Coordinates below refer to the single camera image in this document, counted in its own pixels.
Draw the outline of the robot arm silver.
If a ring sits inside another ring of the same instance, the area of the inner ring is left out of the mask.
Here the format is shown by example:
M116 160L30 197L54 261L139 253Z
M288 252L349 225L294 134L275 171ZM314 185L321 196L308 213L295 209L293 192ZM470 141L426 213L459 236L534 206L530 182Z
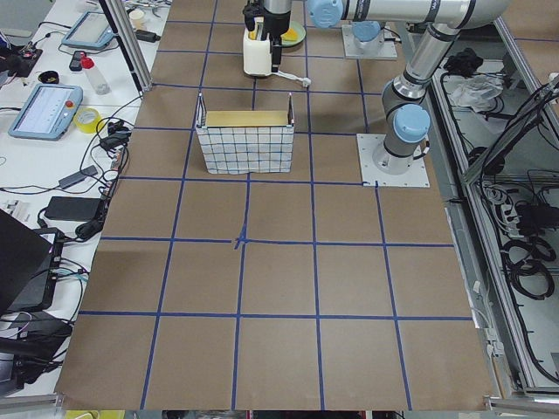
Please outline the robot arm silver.
M310 1L314 25L329 28L341 20L426 23L427 28L402 74L383 90L388 133L373 152L385 173L406 173L414 152L429 132L430 115L421 107L426 88L463 29L493 22L508 1Z
M297 80L308 86L310 79L300 78L282 72L280 68L282 51L288 44L298 41L297 31L294 41L288 40L291 29L293 1L247 1L243 8L245 32L243 35L243 69L253 77L277 75ZM329 28L346 17L344 1L309 1L309 15L317 27ZM380 46L383 41L383 27L377 21L366 21L357 17L349 26L350 34L358 47Z

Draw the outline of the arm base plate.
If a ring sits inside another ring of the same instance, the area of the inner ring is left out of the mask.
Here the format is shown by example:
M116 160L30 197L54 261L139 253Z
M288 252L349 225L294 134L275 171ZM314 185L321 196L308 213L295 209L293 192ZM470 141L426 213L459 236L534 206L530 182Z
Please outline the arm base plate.
M357 134L357 149L362 185L365 187L429 188L430 182L423 150L416 146L414 154L395 157L384 147L384 134Z
M371 40L361 40L357 33L376 34ZM342 39L345 58L396 60L397 49L394 34L389 26L381 28L377 22L344 24L342 26Z

